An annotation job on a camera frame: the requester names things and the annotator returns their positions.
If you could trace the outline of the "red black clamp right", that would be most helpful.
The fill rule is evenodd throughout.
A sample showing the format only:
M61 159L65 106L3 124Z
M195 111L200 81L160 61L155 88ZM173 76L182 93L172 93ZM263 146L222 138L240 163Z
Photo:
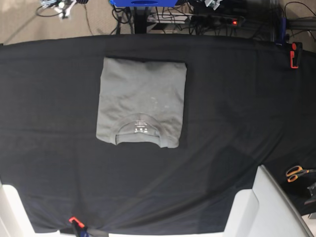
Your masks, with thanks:
M303 44L301 42L293 42L290 51L290 67L292 69L299 68L302 52Z

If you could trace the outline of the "grey T-shirt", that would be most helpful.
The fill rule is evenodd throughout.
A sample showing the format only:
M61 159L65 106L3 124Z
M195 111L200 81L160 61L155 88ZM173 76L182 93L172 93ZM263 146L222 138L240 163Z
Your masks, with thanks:
M184 63L104 58L96 138L113 145L149 142L177 148L186 75Z

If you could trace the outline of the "orange handled scissors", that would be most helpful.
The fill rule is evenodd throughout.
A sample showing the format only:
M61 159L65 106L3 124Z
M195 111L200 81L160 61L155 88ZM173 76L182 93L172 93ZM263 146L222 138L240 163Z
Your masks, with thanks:
M286 171L285 176L287 178L288 183L292 183L296 181L299 177L309 174L309 173L314 173L316 171L315 168L312 169L304 169L300 165L296 165L291 167L289 170Z

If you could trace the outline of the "white bin right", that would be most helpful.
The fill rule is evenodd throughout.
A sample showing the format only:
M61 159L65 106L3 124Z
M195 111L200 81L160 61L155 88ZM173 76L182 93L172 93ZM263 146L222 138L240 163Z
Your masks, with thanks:
M225 237L312 237L313 233L264 165L253 187L239 191L224 229Z

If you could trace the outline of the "black tablecloth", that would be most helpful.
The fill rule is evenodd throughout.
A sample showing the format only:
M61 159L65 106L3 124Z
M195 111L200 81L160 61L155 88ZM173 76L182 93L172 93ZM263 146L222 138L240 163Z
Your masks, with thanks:
M112 145L96 136L103 58L187 65L176 149ZM316 165L316 55L297 69L272 42L190 35L30 41L0 48L0 179L37 232L76 216L115 234L223 231L236 193L264 165L301 215Z

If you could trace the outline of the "power strip with red light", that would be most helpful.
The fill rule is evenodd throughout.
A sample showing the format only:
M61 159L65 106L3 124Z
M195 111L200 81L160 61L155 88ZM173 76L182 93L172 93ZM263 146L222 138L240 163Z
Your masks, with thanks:
M181 13L151 13L148 23L160 24L202 24L205 26L241 26L245 22L242 16L229 15L194 15Z

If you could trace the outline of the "blue plastic bin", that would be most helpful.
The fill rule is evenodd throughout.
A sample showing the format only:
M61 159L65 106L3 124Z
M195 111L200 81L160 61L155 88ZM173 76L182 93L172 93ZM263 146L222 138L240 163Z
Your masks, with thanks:
M117 7L174 7L178 0L109 0Z

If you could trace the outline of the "black table leg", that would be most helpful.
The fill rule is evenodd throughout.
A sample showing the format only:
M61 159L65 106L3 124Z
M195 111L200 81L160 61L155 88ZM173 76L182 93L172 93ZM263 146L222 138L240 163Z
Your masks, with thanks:
M132 7L131 12L134 19L134 33L146 34L147 33L147 19L150 7Z

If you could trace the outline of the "dark metal object right edge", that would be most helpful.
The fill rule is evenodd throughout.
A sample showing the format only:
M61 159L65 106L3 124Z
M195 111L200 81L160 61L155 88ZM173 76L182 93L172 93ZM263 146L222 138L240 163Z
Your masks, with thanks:
M316 183L313 183L312 185L308 186L307 189L311 197L305 201L304 205L307 205L316 201Z

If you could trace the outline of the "white bin left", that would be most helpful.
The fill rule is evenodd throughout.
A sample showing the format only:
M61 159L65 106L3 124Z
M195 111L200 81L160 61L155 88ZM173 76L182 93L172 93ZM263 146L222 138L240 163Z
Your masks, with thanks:
M11 185L0 185L0 236L33 237L34 229L17 190Z

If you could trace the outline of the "white bin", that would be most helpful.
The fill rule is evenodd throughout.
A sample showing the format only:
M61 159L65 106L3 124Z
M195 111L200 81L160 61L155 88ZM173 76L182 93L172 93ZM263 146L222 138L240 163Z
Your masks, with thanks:
M312 237L313 233L264 165L253 187L239 191L224 229L225 237Z
M0 236L33 237L34 229L17 190L11 185L0 185Z

